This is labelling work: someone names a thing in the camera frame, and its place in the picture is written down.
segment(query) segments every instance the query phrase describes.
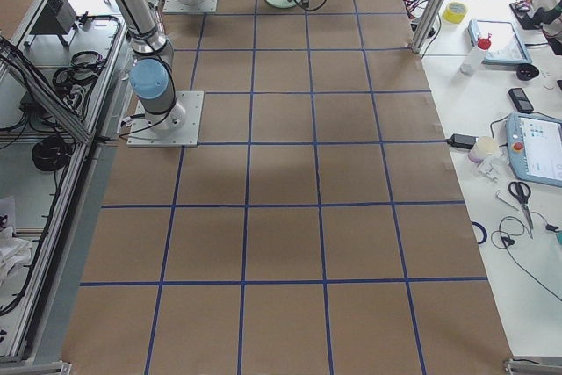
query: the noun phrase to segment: red bottle cap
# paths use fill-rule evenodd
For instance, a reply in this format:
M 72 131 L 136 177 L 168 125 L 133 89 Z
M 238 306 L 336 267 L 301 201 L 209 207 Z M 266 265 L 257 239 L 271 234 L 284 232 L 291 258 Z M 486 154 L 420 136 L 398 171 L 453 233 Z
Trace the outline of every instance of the red bottle cap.
M 490 46 L 492 46 L 492 41 L 490 40 L 491 36 L 492 34 L 488 34 L 487 39 L 478 39 L 478 47 L 482 50 L 488 50 Z

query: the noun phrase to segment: blue joint cap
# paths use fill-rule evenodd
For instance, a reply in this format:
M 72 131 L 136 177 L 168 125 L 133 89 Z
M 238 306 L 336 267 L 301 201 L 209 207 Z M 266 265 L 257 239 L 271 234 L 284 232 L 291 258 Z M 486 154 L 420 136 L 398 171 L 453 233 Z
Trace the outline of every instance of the blue joint cap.
M 131 85 L 140 98 L 154 100 L 168 88 L 168 71 L 156 59 L 139 61 L 129 74 Z

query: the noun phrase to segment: blue ring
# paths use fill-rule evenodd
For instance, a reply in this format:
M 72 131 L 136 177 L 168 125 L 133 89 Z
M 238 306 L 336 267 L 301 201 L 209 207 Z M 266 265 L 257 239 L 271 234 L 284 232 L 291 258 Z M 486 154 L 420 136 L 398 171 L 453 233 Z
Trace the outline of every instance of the blue ring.
M 486 231 L 486 229 L 484 228 L 484 226 L 482 226 L 480 223 L 476 222 L 476 221 L 471 221 L 471 224 L 477 228 L 480 229 L 480 232 L 482 232 L 482 240 L 478 242 L 478 245 L 481 245 L 482 243 L 484 243 L 485 241 L 487 241 L 488 239 L 488 232 Z

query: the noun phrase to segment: blue and white device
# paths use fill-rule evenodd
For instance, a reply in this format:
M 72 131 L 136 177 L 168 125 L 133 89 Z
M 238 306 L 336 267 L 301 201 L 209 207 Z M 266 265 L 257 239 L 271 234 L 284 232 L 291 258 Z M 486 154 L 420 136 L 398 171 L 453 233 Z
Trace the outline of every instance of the blue and white device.
M 506 135 L 519 179 L 562 187 L 562 120 L 511 113 Z
M 474 46 L 476 46 L 478 38 L 487 38 L 488 34 L 492 34 L 490 38 L 492 46 L 486 53 L 484 63 L 519 65 L 533 62 L 512 22 L 471 19 L 468 24 L 468 33 Z

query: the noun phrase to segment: white table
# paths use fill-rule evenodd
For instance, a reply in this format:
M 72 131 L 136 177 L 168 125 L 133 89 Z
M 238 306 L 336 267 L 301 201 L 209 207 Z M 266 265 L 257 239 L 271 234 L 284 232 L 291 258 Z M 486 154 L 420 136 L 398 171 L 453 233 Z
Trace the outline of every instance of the white table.
M 458 72 L 471 45 L 466 31 L 468 18 L 511 20 L 508 4 L 513 0 L 465 0 L 468 15 L 459 25 L 443 21 L 443 28 L 423 59 L 437 111 L 445 135 L 464 133 L 489 135 L 489 124 L 514 112 L 508 89 L 525 89 L 535 110 L 562 118 L 562 90 L 556 80 L 562 79 L 562 57 L 549 47 L 530 48 L 533 63 L 541 75 L 529 82 L 517 80 L 513 69 L 484 66 L 472 76 Z M 527 43 L 544 42 L 539 31 L 523 31 Z M 505 142 L 502 124 L 494 126 L 496 138 Z M 481 175 L 470 162 L 466 151 L 450 151 L 458 180 L 471 219 L 494 231 L 502 217 L 516 211 L 494 197 L 501 190 L 508 196 L 507 185 L 515 180 L 508 165 L 499 167 L 497 182 Z M 540 212 L 551 224 L 562 227 L 562 190 L 543 184 L 529 183 L 532 189 L 530 210 Z M 562 246 L 544 223 L 533 216 L 534 238 L 517 238 L 510 248 L 513 256 L 533 275 L 562 295 Z M 519 269 L 505 250 L 488 241 L 480 246 L 486 272 L 492 286 L 509 346 L 515 356 L 562 357 L 562 302 L 557 301 L 537 282 Z

